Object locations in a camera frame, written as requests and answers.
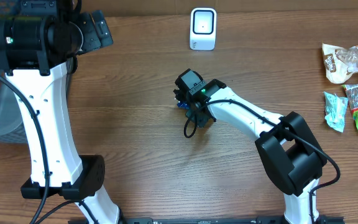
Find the blue Oreo cookie pack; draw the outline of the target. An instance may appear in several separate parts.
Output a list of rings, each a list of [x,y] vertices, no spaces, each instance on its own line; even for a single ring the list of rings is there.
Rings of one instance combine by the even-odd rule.
[[[190,106],[189,106],[186,102],[184,102],[184,101],[179,101],[179,102],[177,103],[177,106],[178,106],[179,108],[185,109],[185,110],[190,109]]]

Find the teal snack packet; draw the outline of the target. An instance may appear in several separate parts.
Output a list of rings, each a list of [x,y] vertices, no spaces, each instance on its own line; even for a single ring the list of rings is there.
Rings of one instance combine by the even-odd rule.
[[[335,131],[342,133],[345,127],[345,116],[348,99],[336,94],[324,92],[325,97],[325,120],[327,125]]]

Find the beige paper pouch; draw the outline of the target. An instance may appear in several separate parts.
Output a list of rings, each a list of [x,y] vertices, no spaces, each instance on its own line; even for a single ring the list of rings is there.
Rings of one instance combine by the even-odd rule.
[[[331,83],[345,83],[354,73],[358,73],[358,45],[345,49],[322,44],[322,55],[326,78]]]

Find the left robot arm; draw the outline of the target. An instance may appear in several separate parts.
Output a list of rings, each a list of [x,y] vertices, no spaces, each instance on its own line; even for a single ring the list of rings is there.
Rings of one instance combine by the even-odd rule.
[[[67,106],[67,76],[77,57],[112,45],[101,11],[81,1],[20,1],[19,12],[0,16],[1,81],[17,99],[31,158],[21,187],[26,199],[53,195],[74,203],[86,223],[124,223],[104,187],[104,158],[77,152]]]

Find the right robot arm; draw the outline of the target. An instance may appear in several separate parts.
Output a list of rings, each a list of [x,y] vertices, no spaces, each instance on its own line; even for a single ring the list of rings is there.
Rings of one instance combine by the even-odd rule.
[[[263,110],[225,83],[206,82],[191,69],[180,74],[175,84],[178,105],[188,108],[186,117],[196,128],[209,119],[224,121],[255,143],[268,178],[284,195],[284,223],[320,221],[314,191],[327,158],[302,116]]]

